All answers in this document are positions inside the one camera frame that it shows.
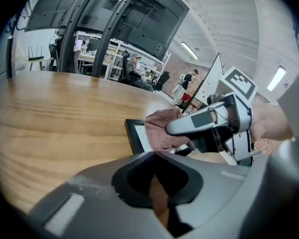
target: ceiling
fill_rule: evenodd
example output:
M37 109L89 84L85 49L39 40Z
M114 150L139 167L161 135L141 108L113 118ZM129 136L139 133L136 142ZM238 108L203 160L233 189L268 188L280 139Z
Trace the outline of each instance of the ceiling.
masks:
M237 67L259 86L270 102L277 99L299 73L299 52L292 14L281 0L183 0L190 11L170 50L188 63L210 68L220 52L224 72ZM194 60L181 46L199 57ZM272 91L267 86L279 66L287 74Z

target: wood grain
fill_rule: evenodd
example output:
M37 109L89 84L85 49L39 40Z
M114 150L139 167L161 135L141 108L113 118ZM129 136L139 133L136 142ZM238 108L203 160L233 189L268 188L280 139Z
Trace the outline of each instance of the wood grain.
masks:
M125 119L164 98L84 75L25 72L0 86L0 188L26 213L82 169L132 154Z

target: brick wall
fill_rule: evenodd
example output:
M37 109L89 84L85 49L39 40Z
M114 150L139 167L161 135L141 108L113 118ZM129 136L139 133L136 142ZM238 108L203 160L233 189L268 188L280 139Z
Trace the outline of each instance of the brick wall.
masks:
M178 85L180 74L188 74L194 69L198 70L199 75L196 77L196 80L194 82L190 83L190 87L188 87L186 91L186 93L191 96L194 94L201 81L205 79L209 69L186 63L177 55L172 54L165 67L165 71L169 72L170 78L163 86L164 92L172 96L171 92L175 88L175 86ZM269 101L257 93L253 100L253 104L266 103L269 103ZM276 149L280 145L280 143L280 141L260 139L259 141L255 142L255 149L261 150L262 153L272 153L274 149Z
M171 96L172 90L175 88L175 86L178 85L180 75L188 74L192 72L194 69L198 70L199 75L197 75L195 81L189 83L189 87L186 90L186 93L188 93L191 96L195 93L201 81L205 79L209 69L202 66L196 66L193 64L186 63L183 60L181 60L177 55L172 53L164 69L164 71L169 72L170 76L169 80L163 85L164 92Z

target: pink cloth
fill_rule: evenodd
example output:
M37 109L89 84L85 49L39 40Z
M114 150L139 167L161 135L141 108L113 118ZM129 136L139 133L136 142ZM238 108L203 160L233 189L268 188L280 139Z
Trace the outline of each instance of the pink cloth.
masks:
M154 151L170 151L188 144L186 136L172 136L166 133L165 126L181 117L179 109L158 110L145 119L145 131Z

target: whiteboard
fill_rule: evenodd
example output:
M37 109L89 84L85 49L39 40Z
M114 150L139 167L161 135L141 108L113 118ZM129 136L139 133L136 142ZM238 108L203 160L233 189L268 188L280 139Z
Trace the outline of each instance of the whiteboard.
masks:
M207 105L207 98L216 93L218 81L222 76L223 67L221 64L220 54L218 53L210 71L207 74L207 77L194 97Z

